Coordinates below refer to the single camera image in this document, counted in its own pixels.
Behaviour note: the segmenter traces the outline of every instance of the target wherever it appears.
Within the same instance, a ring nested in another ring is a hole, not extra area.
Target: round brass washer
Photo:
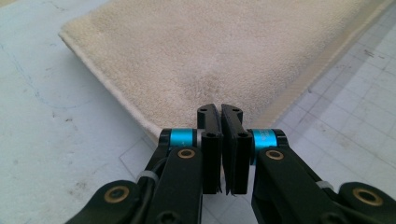
[[[367,203],[372,206],[381,206],[384,203],[384,201],[382,200],[381,197],[379,197],[376,193],[374,193],[368,189],[356,188],[356,189],[353,189],[352,192],[353,192],[353,195],[363,203]],[[374,198],[374,200],[365,199],[364,197],[361,196],[361,193],[370,194]]]
[[[113,198],[111,196],[111,193],[113,191],[119,190],[119,189],[123,191],[123,194],[120,197],[118,197],[118,198]],[[109,189],[108,191],[106,191],[106,193],[105,193],[105,201],[107,203],[120,203],[120,202],[124,201],[124,199],[126,199],[126,197],[128,197],[128,195],[129,195],[129,189],[127,187],[125,187],[125,186],[116,186],[116,187],[113,187],[113,188]]]
[[[194,152],[193,150],[191,150],[191,149],[186,148],[186,149],[181,149],[181,150],[177,153],[177,155],[178,155],[181,159],[190,159],[190,158],[192,158],[192,157],[195,156],[195,152]]]
[[[276,151],[276,150],[267,150],[265,152],[265,155],[268,158],[273,159],[275,161],[280,161],[280,160],[283,160],[283,158],[285,158],[285,156],[280,151]]]

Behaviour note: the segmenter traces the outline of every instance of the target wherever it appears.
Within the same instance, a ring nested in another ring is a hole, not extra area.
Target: towel
[[[112,0],[60,37],[156,138],[206,104],[248,127],[373,1]]]

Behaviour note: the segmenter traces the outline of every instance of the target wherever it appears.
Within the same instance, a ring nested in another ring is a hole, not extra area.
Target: gray cable tie
[[[324,180],[318,181],[318,182],[317,182],[317,185],[318,185],[318,187],[319,187],[320,189],[332,189],[332,190],[334,190],[334,188],[332,187],[332,185],[331,185],[329,182],[324,181]]]
[[[145,171],[140,172],[140,174],[137,176],[136,183],[139,182],[140,177],[143,177],[143,176],[153,179],[155,182],[155,185],[157,185],[158,180],[160,179],[160,178],[158,178],[157,174],[155,174],[154,172],[145,170]]]

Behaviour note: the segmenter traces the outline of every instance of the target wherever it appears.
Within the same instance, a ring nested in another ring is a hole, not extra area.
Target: blue band
[[[192,129],[172,129],[169,147],[192,147]]]
[[[254,162],[256,164],[256,157],[260,150],[267,147],[276,147],[276,135],[272,129],[252,129],[254,137]]]

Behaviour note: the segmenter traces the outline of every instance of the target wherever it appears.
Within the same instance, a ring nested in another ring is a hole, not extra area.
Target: beige towel
[[[113,0],[60,37],[154,136],[212,103],[248,127],[369,2]]]

